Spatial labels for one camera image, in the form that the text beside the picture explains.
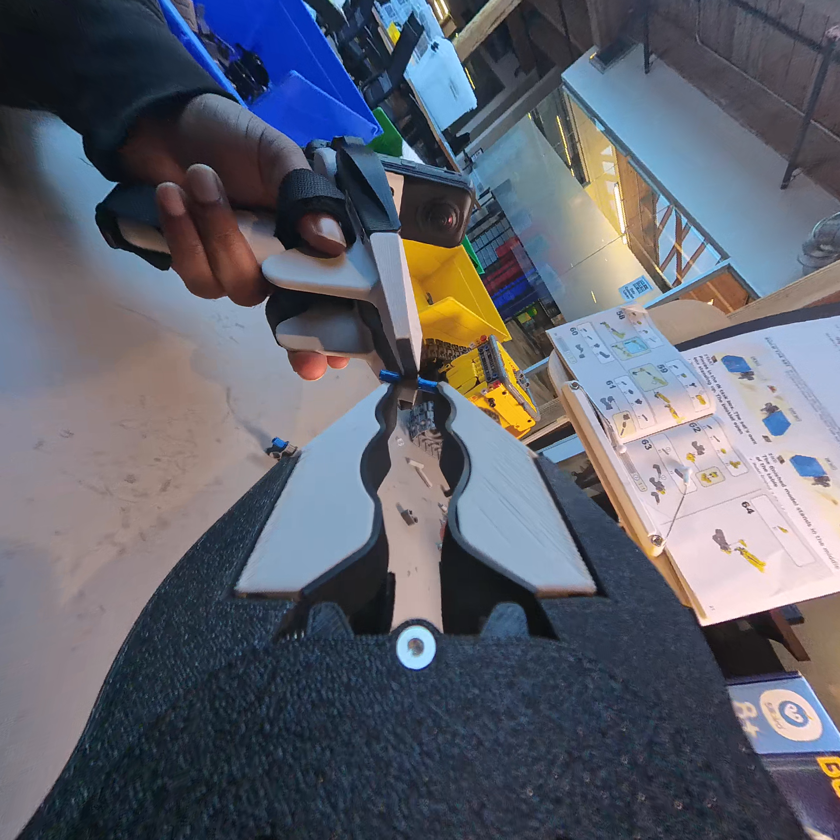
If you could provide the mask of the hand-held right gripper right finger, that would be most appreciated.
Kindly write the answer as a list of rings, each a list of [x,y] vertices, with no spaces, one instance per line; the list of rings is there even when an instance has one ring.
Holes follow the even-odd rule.
[[[444,383],[439,467],[448,498],[439,562],[450,636],[555,636],[543,605],[597,585],[536,455]]]

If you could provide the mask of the blue storage bin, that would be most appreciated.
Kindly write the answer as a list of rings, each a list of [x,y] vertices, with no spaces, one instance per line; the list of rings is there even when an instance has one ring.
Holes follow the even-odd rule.
[[[340,58],[301,1],[207,1],[201,20],[226,46],[253,54],[268,77],[266,89],[247,101],[193,32],[173,2],[163,16],[194,60],[226,92],[294,143],[349,135],[364,143],[382,133]]]

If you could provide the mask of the white plastic container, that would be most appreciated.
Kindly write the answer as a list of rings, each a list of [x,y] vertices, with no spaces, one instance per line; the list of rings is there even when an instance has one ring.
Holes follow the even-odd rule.
[[[404,78],[439,130],[477,109],[475,90],[455,48],[446,38],[421,37]]]

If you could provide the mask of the grey desk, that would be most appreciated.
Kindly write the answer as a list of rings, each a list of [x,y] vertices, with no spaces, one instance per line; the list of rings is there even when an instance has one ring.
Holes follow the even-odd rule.
[[[193,543],[376,384],[299,379],[261,308],[110,249],[81,139],[2,109],[2,838],[55,782],[124,638]]]

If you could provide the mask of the white table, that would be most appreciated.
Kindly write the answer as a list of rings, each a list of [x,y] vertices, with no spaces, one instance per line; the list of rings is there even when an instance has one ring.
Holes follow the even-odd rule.
[[[802,245],[838,199],[638,45],[606,70],[583,56],[563,86],[638,170],[687,212],[761,297],[803,278]]]

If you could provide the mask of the yellow parts bin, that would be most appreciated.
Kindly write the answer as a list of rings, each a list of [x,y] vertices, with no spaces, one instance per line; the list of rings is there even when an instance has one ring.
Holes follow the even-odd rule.
[[[511,339],[467,250],[403,240],[423,339],[469,347]]]

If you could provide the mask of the person's left hand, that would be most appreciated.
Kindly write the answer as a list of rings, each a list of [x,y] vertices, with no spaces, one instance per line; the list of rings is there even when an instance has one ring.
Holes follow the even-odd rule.
[[[145,115],[119,150],[128,181],[155,187],[171,265],[204,299],[252,308],[271,294],[235,210],[274,211],[288,173],[310,169],[301,148],[262,119],[215,94],[173,115]]]

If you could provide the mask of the shelf of coloured bins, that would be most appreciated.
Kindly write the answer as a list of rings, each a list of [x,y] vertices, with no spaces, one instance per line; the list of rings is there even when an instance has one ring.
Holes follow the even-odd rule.
[[[539,269],[491,190],[479,194],[467,227],[479,278],[503,321],[517,321],[531,331],[562,321]]]

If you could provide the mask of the yellow tracked brick bulldozer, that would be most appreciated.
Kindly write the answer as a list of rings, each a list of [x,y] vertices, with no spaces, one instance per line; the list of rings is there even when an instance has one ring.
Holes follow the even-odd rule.
[[[526,437],[540,420],[527,376],[492,333],[470,345],[426,339],[421,373],[451,385],[515,438]]]

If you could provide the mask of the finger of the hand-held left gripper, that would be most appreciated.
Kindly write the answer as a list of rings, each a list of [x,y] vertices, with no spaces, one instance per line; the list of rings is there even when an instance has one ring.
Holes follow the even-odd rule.
[[[374,233],[370,250],[378,275],[371,299],[399,371],[406,379],[416,379],[424,339],[402,238],[398,233]]]

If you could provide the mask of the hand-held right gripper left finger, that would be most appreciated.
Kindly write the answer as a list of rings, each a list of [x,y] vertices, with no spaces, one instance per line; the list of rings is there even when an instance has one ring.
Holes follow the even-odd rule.
[[[387,634],[395,582],[379,491],[392,467],[393,385],[381,384],[300,451],[235,584],[236,595],[292,603],[305,623],[337,605],[357,634]]]

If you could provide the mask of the green storage bin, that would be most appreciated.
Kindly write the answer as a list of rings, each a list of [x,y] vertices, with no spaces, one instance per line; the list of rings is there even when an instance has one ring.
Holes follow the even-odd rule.
[[[383,108],[375,108],[372,114],[379,124],[381,131],[367,143],[367,147],[378,154],[403,158],[403,137],[396,126],[388,118]]]

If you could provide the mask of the printed toy set box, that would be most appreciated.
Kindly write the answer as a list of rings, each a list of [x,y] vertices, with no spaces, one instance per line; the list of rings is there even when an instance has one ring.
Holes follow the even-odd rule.
[[[839,731],[800,672],[728,680],[733,712],[810,838],[839,838]]]

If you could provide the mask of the person's left forearm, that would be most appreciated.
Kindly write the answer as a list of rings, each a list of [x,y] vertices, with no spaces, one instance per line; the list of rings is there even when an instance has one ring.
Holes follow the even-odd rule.
[[[2,106],[57,116],[111,182],[128,178],[119,151],[138,120],[173,117],[207,94],[234,99],[157,2],[1,3]]]

